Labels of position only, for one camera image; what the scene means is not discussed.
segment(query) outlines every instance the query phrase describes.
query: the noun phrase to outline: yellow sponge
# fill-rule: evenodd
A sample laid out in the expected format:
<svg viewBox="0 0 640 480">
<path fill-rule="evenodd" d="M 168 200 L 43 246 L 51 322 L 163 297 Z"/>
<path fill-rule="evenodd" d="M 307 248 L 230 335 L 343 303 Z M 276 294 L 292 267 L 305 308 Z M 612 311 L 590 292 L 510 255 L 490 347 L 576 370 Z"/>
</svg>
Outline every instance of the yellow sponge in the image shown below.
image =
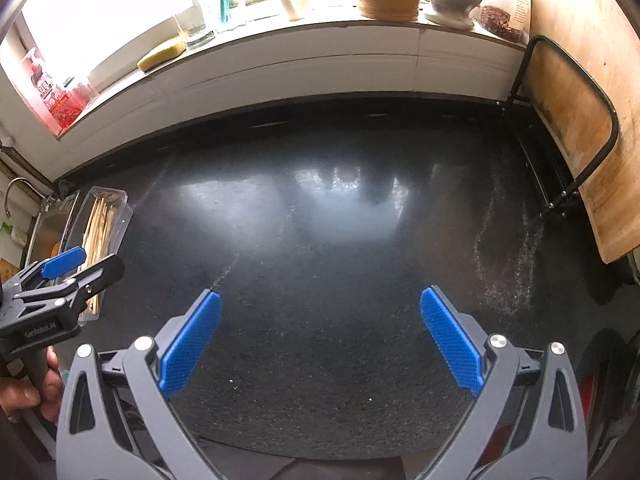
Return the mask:
<svg viewBox="0 0 640 480">
<path fill-rule="evenodd" d="M 180 36 L 166 40 L 143 57 L 138 62 L 138 68 L 142 70 L 142 72 L 147 72 L 165 61 L 169 61 L 174 57 L 180 56 L 180 54 L 184 52 L 185 48 L 187 48 L 187 46 L 184 44 L 184 41 Z"/>
</svg>

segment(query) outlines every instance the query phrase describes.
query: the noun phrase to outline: red liquid soap bottle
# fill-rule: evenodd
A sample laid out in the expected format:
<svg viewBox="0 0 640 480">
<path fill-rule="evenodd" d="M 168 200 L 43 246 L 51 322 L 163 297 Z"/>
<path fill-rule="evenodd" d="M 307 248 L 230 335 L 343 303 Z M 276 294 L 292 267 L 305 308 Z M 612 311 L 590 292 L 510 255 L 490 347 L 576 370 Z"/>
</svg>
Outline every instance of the red liquid soap bottle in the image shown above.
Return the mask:
<svg viewBox="0 0 640 480">
<path fill-rule="evenodd" d="M 35 48 L 28 51 L 22 62 L 31 70 L 31 83 L 47 110 L 62 130 L 66 130 L 82 113 L 86 101 L 79 100 L 55 82 L 44 69 L 43 61 L 35 55 Z"/>
</svg>

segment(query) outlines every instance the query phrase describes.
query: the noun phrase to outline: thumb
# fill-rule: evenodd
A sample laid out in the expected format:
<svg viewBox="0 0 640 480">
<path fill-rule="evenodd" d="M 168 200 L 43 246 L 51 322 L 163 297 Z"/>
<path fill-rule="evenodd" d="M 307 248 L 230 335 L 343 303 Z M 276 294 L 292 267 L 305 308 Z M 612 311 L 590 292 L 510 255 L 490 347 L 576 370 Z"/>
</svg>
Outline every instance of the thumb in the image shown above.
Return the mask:
<svg viewBox="0 0 640 480">
<path fill-rule="evenodd" d="M 6 416 L 15 410 L 34 408 L 40 403 L 40 394 L 30 384 L 14 378 L 0 378 L 0 406 Z"/>
</svg>

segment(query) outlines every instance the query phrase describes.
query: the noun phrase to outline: clear plastic box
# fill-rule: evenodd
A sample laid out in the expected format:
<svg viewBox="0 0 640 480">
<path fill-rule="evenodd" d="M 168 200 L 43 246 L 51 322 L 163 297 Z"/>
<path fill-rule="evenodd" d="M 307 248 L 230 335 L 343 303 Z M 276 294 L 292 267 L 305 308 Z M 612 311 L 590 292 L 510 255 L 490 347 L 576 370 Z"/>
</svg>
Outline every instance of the clear plastic box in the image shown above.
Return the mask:
<svg viewBox="0 0 640 480">
<path fill-rule="evenodd" d="M 76 246 L 82 246 L 86 251 L 87 261 L 84 266 L 78 267 L 78 270 L 92 265 L 108 254 L 118 252 L 132 215 L 133 209 L 127 204 L 126 191 L 98 186 L 89 190 L 65 244 L 65 251 Z M 87 306 L 80 314 L 80 325 L 100 317 L 103 297 L 104 291 L 97 296 L 95 310 Z"/>
</svg>

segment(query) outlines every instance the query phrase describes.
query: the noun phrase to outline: faucet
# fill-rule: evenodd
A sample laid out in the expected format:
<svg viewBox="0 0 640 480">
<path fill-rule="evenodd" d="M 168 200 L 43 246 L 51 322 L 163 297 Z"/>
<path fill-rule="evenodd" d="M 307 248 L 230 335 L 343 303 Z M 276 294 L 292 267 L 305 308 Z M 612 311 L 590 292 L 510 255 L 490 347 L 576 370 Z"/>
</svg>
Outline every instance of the faucet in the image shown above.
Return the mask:
<svg viewBox="0 0 640 480">
<path fill-rule="evenodd" d="M 11 187 L 16 183 L 16 182 L 24 182 L 27 186 L 29 186 L 33 192 L 40 197 L 40 199 L 42 201 L 45 201 L 47 199 L 46 196 L 44 196 L 41 192 L 39 192 L 31 182 L 29 182 L 26 178 L 24 178 L 23 176 L 17 176 L 16 178 L 14 178 L 11 182 L 9 182 L 9 185 L 6 187 L 6 190 L 4 191 L 4 214 L 7 218 L 11 217 L 11 213 L 9 212 L 9 205 L 7 203 L 7 201 L 9 200 L 9 190 L 11 189 Z"/>
</svg>

